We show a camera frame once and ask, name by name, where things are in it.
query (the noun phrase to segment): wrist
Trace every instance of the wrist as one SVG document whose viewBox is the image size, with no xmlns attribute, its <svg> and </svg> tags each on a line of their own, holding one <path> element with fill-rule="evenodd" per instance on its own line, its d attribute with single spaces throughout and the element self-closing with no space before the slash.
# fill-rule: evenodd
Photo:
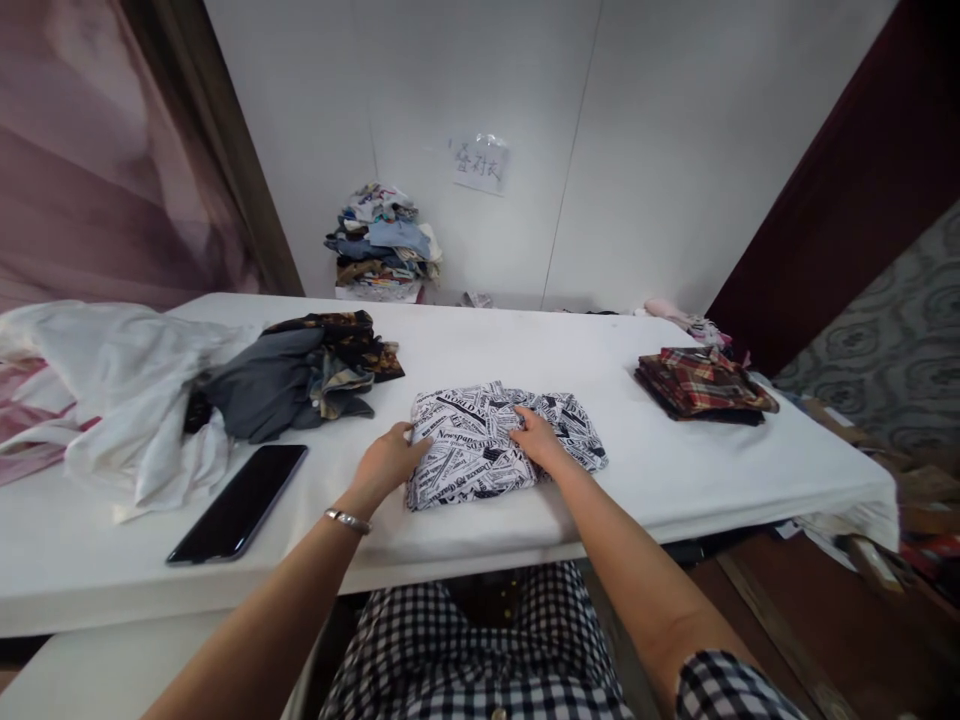
<svg viewBox="0 0 960 720">
<path fill-rule="evenodd" d="M 347 513 L 347 515 L 353 515 L 359 520 L 370 522 L 370 518 L 373 517 L 382 502 L 383 498 L 373 490 L 351 486 L 333 504 L 333 507 Z"/>
<path fill-rule="evenodd" d="M 550 473 L 555 481 L 560 481 L 562 478 L 569 476 L 571 470 L 575 472 L 583 469 L 580 463 L 562 448 L 544 460 L 540 467 Z"/>
</svg>

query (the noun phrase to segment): phone screen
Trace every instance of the phone screen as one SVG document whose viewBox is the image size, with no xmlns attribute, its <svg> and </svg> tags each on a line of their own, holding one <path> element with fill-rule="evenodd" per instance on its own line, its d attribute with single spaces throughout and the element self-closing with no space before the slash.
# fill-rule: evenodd
<svg viewBox="0 0 960 720">
<path fill-rule="evenodd" d="M 240 557 L 306 452 L 306 445 L 264 445 L 257 450 L 170 553 L 167 564 Z"/>
</svg>

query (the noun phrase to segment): hand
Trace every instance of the hand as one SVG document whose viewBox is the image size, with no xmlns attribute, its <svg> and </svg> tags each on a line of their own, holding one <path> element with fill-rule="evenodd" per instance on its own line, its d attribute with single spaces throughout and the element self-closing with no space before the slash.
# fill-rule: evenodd
<svg viewBox="0 0 960 720">
<path fill-rule="evenodd" d="M 411 445 L 405 433 L 412 429 L 410 423 L 397 423 L 373 441 L 360 459 L 350 488 L 341 498 L 344 507 L 337 505 L 338 510 L 357 517 L 366 516 L 362 519 L 369 520 L 387 495 L 410 478 L 433 444 L 433 438 L 424 438 Z"/>
<path fill-rule="evenodd" d="M 550 472 L 550 466 L 570 458 L 570 454 L 557 440 L 550 423 L 530 408 L 518 405 L 514 410 L 523 418 L 524 428 L 511 430 L 510 439 L 520 446 L 527 457 L 547 472 Z"/>
</svg>

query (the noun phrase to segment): patterned wall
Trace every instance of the patterned wall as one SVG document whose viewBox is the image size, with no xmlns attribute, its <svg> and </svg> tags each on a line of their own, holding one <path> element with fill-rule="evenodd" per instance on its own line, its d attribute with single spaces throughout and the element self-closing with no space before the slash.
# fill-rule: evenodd
<svg viewBox="0 0 960 720">
<path fill-rule="evenodd" d="M 775 382 L 905 452 L 960 445 L 960 201 Z"/>
</svg>

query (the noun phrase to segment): bracelet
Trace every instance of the bracelet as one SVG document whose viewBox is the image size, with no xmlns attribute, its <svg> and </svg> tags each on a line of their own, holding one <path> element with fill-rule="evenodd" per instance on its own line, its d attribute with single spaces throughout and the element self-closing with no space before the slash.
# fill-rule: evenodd
<svg viewBox="0 0 960 720">
<path fill-rule="evenodd" d="M 323 514 L 334 520 L 339 520 L 348 528 L 356 530 L 361 535 L 369 535 L 370 531 L 373 530 L 373 526 L 370 523 L 360 518 L 355 518 L 353 515 L 347 515 L 345 512 L 337 510 L 336 508 L 327 508 Z"/>
</svg>

